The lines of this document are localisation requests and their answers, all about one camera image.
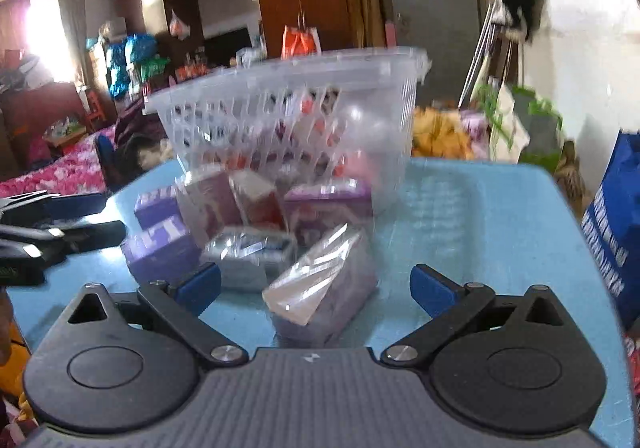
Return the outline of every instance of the pink floral bedsheet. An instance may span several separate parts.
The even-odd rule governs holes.
[[[106,135],[113,142],[114,129],[115,126],[110,126],[99,133]],[[103,192],[106,186],[95,152],[95,135],[82,139],[73,150],[49,166],[0,183],[0,197],[38,190],[61,195]]]

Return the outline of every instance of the white logo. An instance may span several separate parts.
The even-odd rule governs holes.
[[[320,355],[316,354],[314,352],[313,354],[310,354],[309,356],[302,356],[302,359],[305,360],[306,362],[313,363],[314,361],[320,359]]]

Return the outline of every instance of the blue table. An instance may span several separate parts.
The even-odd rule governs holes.
[[[165,163],[108,200],[100,218],[123,220],[130,233],[139,193],[171,184],[182,173]],[[376,219],[373,251],[380,288],[339,340],[381,350],[428,321],[409,294],[409,274],[428,263],[459,283],[484,282],[497,293],[523,294],[549,285],[589,340],[607,372],[607,393],[591,427],[607,445],[631,448],[633,401],[618,321],[577,223],[542,170],[527,166],[412,160],[392,209]],[[120,249],[70,259],[53,268],[49,285],[10,291],[27,341],[41,341],[62,309],[90,281],[132,291]],[[271,346],[274,331],[260,295],[223,293],[200,318],[251,354]]]

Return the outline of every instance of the clear plastic basket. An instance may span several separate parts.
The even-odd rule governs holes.
[[[278,181],[360,177],[388,206],[411,150],[421,49],[357,49],[262,62],[149,96],[182,167],[220,162]]]

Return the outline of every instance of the blue shopping bag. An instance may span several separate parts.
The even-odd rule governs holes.
[[[640,133],[618,134],[582,230],[626,329],[640,316]]]

